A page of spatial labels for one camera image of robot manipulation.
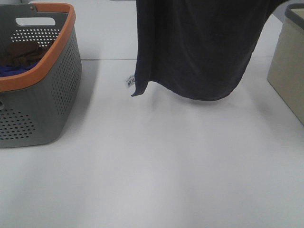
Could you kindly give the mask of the dark navy towel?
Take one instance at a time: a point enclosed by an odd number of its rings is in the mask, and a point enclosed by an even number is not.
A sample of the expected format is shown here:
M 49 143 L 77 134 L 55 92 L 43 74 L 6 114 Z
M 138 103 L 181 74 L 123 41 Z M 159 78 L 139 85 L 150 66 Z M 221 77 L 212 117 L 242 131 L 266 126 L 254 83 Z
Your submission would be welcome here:
M 238 86 L 280 0 L 139 0 L 134 96 L 156 82 L 216 101 Z

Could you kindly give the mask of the grey perforated basket orange rim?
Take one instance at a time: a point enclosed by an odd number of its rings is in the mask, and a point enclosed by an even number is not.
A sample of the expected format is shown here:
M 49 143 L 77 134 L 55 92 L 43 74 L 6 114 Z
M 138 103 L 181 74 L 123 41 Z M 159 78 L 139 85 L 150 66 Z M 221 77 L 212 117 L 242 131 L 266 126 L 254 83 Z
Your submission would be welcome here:
M 68 3 L 0 7 L 0 54 L 34 41 L 46 54 L 29 70 L 0 78 L 0 146 L 47 144 L 61 134 L 73 107 L 82 64 Z

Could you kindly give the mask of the beige fabric bin grey rim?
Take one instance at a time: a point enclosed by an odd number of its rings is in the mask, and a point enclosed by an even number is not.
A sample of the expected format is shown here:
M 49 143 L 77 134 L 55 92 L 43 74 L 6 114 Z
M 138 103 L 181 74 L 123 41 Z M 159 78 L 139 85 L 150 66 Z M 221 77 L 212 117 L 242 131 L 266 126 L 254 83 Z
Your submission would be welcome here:
M 304 123 L 304 4 L 286 7 L 267 81 Z

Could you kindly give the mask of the brown cloth in basket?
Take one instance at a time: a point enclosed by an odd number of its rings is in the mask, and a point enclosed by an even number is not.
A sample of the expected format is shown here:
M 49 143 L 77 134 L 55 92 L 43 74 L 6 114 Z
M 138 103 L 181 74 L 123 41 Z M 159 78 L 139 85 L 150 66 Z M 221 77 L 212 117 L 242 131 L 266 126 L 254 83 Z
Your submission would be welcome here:
M 4 54 L 0 56 L 0 65 L 28 67 L 39 62 L 51 45 L 41 46 L 36 41 L 13 42 L 6 47 Z

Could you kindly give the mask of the blue cloth in basket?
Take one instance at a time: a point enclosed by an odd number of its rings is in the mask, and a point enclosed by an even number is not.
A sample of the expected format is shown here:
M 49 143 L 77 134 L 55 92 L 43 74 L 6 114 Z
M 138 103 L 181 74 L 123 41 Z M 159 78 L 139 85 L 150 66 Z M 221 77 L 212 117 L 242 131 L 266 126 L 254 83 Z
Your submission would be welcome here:
M 22 66 L 22 65 L 20 65 L 20 66 L 10 66 L 10 65 L 0 66 L 0 77 L 7 77 L 7 76 L 14 76 L 14 75 L 22 74 L 22 73 L 25 73 L 25 72 L 31 70 L 36 65 L 37 65 L 37 63 L 34 63 L 29 66 Z

